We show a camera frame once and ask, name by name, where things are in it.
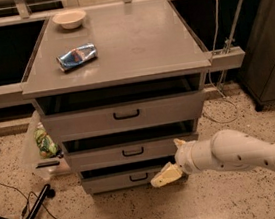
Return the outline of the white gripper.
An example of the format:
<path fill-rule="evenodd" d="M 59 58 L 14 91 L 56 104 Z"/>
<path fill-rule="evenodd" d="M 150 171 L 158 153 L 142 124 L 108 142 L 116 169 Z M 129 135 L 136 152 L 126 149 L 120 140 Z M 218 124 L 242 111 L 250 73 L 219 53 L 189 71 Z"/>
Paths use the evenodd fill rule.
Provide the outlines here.
<path fill-rule="evenodd" d="M 219 166 L 211 150 L 210 140 L 184 141 L 174 139 L 177 147 L 176 163 L 167 163 L 150 181 L 155 188 L 166 186 L 169 183 L 180 180 L 185 174 L 195 174 L 203 170 L 216 170 Z"/>

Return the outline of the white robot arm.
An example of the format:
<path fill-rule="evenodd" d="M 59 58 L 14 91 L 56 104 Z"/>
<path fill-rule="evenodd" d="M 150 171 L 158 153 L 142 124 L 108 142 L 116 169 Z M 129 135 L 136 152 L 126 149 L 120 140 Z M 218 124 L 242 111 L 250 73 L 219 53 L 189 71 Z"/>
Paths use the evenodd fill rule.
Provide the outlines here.
<path fill-rule="evenodd" d="M 208 140 L 175 139 L 175 163 L 168 162 L 150 181 L 155 188 L 203 170 L 249 170 L 256 166 L 275 171 L 275 143 L 240 131 L 223 129 Z"/>

